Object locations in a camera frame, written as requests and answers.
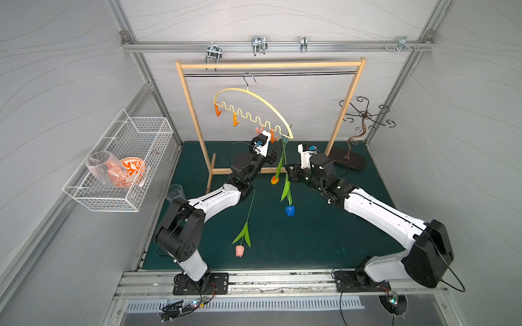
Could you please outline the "orange yellow tulip flower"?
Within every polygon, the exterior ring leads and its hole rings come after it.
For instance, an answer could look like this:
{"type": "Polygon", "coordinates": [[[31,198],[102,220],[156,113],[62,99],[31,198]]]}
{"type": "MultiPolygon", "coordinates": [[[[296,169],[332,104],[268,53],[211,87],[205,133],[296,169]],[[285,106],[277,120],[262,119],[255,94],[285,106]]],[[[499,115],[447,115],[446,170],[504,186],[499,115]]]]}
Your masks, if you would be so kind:
{"type": "Polygon", "coordinates": [[[283,168],[284,163],[286,162],[286,156],[285,156],[285,142],[282,143],[282,152],[281,152],[281,158],[279,160],[279,163],[277,165],[277,169],[275,174],[273,175],[271,179],[271,184],[276,185],[279,182],[279,176],[281,174],[281,170],[283,168]]]}

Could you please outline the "blue tulip flower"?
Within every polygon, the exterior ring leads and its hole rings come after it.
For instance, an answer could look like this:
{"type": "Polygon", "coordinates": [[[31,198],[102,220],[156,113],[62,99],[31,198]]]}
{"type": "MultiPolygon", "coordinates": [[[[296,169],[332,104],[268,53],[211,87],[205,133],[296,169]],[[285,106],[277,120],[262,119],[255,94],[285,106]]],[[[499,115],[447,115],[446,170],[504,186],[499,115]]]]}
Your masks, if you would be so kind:
{"type": "MultiPolygon", "coordinates": [[[[286,156],[286,145],[287,144],[288,144],[288,142],[283,140],[282,162],[284,163],[284,165],[286,165],[288,163],[287,162],[287,156],[286,156]]],[[[285,175],[285,186],[284,186],[284,190],[283,190],[282,195],[281,195],[281,201],[283,201],[284,199],[288,200],[288,205],[285,207],[285,214],[288,217],[293,217],[293,216],[295,216],[296,208],[293,205],[290,185],[291,185],[290,177],[288,176],[288,174],[286,174],[285,175]]]]}

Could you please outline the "yellow wavy clothes hanger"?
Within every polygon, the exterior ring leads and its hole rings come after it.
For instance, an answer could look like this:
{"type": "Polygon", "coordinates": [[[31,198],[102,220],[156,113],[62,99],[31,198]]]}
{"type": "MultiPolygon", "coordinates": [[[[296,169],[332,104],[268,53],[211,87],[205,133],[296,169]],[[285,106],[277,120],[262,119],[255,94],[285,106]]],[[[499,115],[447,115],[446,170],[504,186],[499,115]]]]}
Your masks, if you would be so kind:
{"type": "Polygon", "coordinates": [[[254,128],[262,126],[268,132],[274,129],[279,138],[283,135],[289,137],[290,140],[294,138],[292,125],[284,114],[260,94],[250,90],[248,83],[245,83],[243,88],[230,87],[217,91],[213,96],[213,106],[214,103],[217,103],[222,110],[219,117],[228,114],[232,126],[233,114],[237,114],[239,124],[234,127],[247,124],[254,128]]]}

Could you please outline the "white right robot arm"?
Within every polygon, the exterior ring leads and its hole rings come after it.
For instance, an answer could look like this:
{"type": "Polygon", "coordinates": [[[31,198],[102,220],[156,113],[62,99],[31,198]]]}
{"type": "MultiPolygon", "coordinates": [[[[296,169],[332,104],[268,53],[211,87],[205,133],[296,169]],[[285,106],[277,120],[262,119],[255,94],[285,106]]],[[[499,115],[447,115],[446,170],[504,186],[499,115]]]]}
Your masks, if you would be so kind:
{"type": "Polygon", "coordinates": [[[306,152],[298,164],[285,166],[292,183],[317,190],[329,204],[356,215],[379,228],[399,243],[399,253],[365,259],[358,270],[375,283],[411,279],[426,288],[435,288],[455,255],[447,227],[438,220],[426,222],[371,196],[337,175],[333,161],[321,153],[306,152]]]}

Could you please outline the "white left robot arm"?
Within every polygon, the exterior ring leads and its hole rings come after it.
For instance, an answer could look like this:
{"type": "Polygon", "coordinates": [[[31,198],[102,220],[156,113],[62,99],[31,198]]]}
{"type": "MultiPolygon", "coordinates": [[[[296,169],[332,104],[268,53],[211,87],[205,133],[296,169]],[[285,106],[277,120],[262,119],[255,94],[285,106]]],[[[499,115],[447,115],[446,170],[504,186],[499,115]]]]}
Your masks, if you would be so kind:
{"type": "Polygon", "coordinates": [[[198,198],[176,198],[171,202],[153,240],[189,279],[199,282],[209,274],[198,251],[205,222],[244,201],[253,190],[252,184],[262,167],[266,163],[273,164],[277,156],[275,150],[265,155],[257,151],[242,154],[232,165],[227,181],[217,190],[198,198]]]}

